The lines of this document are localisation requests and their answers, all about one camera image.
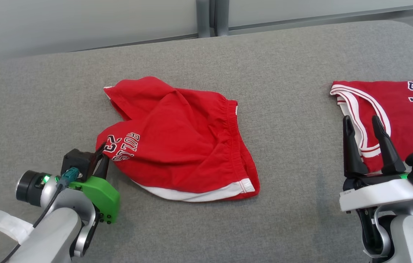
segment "clothing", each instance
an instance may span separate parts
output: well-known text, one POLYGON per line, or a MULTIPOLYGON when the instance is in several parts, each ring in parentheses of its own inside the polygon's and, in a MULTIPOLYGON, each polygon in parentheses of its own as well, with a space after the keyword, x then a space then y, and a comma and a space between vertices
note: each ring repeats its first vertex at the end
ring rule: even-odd
POLYGON ((337 96, 344 115, 351 116, 356 141, 369 172, 383 167, 380 146, 372 128, 378 115, 402 160, 413 153, 413 81, 335 81, 330 91, 337 96))
POLYGON ((104 89, 124 119, 97 145, 135 183, 188 202, 258 194, 252 157, 238 131, 237 102, 216 92, 173 88, 155 77, 104 89))

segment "black cable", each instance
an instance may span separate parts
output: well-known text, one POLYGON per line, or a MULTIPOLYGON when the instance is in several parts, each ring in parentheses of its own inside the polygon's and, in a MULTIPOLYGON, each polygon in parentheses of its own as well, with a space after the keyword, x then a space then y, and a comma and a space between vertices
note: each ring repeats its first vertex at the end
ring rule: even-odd
MULTIPOLYGON (((57 196, 59 195, 59 193, 62 191, 62 187, 63 185, 59 185, 57 187, 56 192, 54 193, 54 195, 52 196, 51 201, 49 202, 49 204, 46 206, 46 208, 44 209, 44 211, 42 212, 41 216, 39 216, 38 220, 36 220, 36 222, 34 222, 33 228, 36 228, 38 226, 39 223, 41 223, 41 221, 43 220, 43 218, 46 216, 47 212, 49 212, 49 209, 51 208, 52 204, 54 203, 54 201, 56 200, 57 196)), ((11 252, 0 262, 0 263, 6 263, 7 261, 10 260, 11 256, 13 256, 13 254, 18 250, 18 248, 20 248, 20 244, 16 245, 13 250, 11 250, 11 252)))

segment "white fabric patch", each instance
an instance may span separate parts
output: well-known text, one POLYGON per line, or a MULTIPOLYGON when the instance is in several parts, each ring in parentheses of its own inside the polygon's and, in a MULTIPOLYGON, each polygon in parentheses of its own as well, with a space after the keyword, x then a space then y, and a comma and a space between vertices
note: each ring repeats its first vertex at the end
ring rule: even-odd
POLYGON ((28 239, 33 229, 31 223, 0 210, 0 232, 18 241, 20 245, 28 239))

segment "green plastic part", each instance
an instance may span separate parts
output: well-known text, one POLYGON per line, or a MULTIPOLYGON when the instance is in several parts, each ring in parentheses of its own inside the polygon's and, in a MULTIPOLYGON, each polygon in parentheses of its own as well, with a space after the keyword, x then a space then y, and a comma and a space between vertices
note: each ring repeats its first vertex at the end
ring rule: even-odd
POLYGON ((120 193, 103 178, 91 176, 86 182, 72 182, 69 188, 83 191, 83 193, 103 213, 104 221, 115 223, 120 209, 120 193))

